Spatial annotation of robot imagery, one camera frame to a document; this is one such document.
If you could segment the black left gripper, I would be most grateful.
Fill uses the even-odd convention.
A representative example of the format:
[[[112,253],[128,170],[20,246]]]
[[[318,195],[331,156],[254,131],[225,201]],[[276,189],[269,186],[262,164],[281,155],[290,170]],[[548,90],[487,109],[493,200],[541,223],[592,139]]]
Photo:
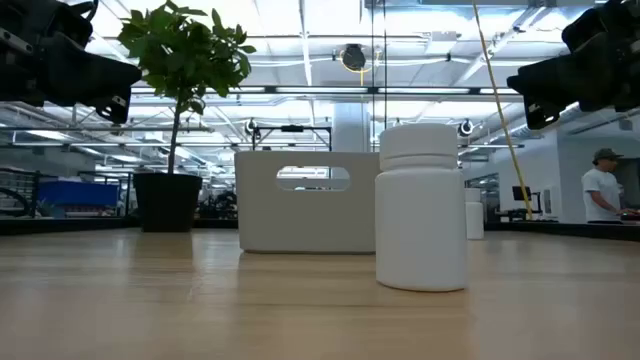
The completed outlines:
[[[131,86],[142,72],[79,46],[88,43],[94,15],[93,1],[1,0],[1,99],[32,106],[96,102],[98,115],[126,123]]]

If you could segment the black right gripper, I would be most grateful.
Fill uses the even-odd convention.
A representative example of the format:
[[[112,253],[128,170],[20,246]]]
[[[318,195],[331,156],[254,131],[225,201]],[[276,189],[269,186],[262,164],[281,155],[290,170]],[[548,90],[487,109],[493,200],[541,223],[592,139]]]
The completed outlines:
[[[523,95],[527,128],[541,130],[578,102],[583,111],[639,106],[639,3],[609,0],[562,31],[570,54],[520,67],[507,85]]]

